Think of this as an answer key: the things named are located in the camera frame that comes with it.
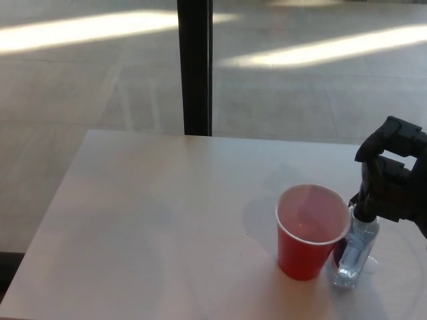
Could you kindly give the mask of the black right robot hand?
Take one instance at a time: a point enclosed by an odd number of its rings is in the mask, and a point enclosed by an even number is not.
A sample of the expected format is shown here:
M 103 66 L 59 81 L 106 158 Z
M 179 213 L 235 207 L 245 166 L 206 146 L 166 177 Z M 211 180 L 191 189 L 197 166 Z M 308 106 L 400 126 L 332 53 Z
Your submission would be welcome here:
M 353 196 L 354 217 L 370 223 L 381 217 L 413 222 L 426 236 L 426 133 L 389 116 L 361 144 L 354 161 L 362 182 Z

